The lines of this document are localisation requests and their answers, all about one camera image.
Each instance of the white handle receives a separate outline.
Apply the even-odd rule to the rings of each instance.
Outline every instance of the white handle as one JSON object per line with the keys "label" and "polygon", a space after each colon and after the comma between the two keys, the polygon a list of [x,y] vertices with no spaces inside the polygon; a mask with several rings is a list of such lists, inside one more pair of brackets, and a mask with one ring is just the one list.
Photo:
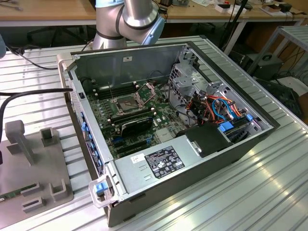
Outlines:
{"label": "white handle", "polygon": [[98,208],[107,207],[111,203],[116,202],[118,200],[116,188],[114,188],[115,195],[113,197],[109,198],[109,199],[105,198],[104,201],[101,201],[100,198],[96,194],[95,185],[105,181],[107,179],[107,176],[108,176],[107,174],[101,175],[99,178],[97,178],[96,180],[93,180],[89,183],[89,191],[90,191],[92,201],[93,201],[94,205]]}

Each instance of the warning label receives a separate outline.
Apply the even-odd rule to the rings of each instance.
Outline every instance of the warning label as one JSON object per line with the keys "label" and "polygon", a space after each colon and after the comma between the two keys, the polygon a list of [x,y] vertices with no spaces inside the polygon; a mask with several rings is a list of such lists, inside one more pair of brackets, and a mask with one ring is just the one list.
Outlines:
{"label": "warning label", "polygon": [[185,167],[172,146],[146,155],[145,159],[158,179]]}

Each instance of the sticker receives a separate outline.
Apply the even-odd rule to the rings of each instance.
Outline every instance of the sticker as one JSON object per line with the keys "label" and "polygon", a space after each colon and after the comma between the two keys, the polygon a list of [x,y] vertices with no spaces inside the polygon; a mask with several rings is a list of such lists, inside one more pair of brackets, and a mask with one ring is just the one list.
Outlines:
{"label": "sticker", "polygon": [[130,62],[130,61],[132,61],[133,60],[133,56],[129,56],[129,57],[124,57],[123,58],[123,61],[124,62]]}
{"label": "sticker", "polygon": [[142,160],[145,160],[145,159],[144,159],[144,154],[143,154],[143,153],[138,154],[138,155],[135,155],[135,156],[132,156],[130,159],[131,159],[131,161],[133,162],[133,164],[138,163],[138,162],[140,162],[140,161],[142,161]]}
{"label": "sticker", "polygon": [[158,179],[185,167],[172,146],[146,155],[145,160],[148,162],[154,176]]}

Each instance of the wooden desk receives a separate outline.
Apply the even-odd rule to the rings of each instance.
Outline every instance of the wooden desk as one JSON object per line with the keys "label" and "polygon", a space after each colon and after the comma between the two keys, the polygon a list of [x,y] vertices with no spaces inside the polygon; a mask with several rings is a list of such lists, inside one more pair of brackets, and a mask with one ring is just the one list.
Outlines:
{"label": "wooden desk", "polygon": [[[295,15],[294,19],[289,16],[286,18],[286,15],[282,16],[271,16],[260,9],[260,5],[254,5],[251,11],[246,11],[245,14],[242,14],[238,21],[248,20],[249,22],[258,22],[258,21],[299,21],[306,18],[306,15]],[[229,13],[220,13],[215,10],[215,6],[209,5],[207,7],[201,6],[193,1],[189,3],[188,7],[177,7],[170,6],[168,8],[168,19],[167,22],[179,23],[179,22],[225,22],[229,20]]]}
{"label": "wooden desk", "polygon": [[0,26],[94,25],[89,0],[18,0],[23,11],[0,6]]}
{"label": "wooden desk", "polygon": [[[0,7],[1,26],[67,26],[94,25],[96,12],[89,0],[18,0],[24,10]],[[247,22],[284,22],[296,21],[301,25],[306,15],[271,16],[263,12],[259,5],[254,5],[251,11],[241,15],[238,26],[230,39],[225,53],[229,54]],[[170,6],[167,23],[205,23],[227,22],[228,13],[220,13],[213,5],[201,6],[190,2],[188,7]]]}

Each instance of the metal table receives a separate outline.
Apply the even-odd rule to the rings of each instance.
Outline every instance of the metal table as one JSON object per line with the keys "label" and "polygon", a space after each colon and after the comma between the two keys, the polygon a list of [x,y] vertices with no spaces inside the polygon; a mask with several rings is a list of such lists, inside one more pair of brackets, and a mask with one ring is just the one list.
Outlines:
{"label": "metal table", "polygon": [[[73,201],[16,223],[4,230],[270,230],[308,227],[308,127],[249,75],[201,37],[160,39],[158,43],[193,41],[281,126],[238,162],[160,202],[116,227],[108,228],[103,209],[91,201],[90,175],[62,94],[12,101],[4,122],[22,119],[26,133],[57,128],[74,191]],[[44,66],[56,66],[56,54],[82,46],[27,51]],[[209,78],[211,71],[201,66]],[[24,91],[60,87],[57,71],[36,68],[18,56],[0,60],[0,90]]]}
{"label": "metal table", "polygon": [[[256,68],[257,64],[260,62],[261,58],[268,51],[269,47],[276,40],[278,35],[284,36],[284,40],[279,44],[277,49],[274,52],[274,55],[279,55],[282,51],[283,47],[287,44],[287,42],[293,42],[298,47],[302,48],[305,51],[308,51],[308,26],[279,26],[275,29],[270,39],[262,48],[261,52],[251,64],[247,73],[251,74]],[[299,73],[308,65],[308,60],[303,62],[303,64],[297,69],[297,76]]]}

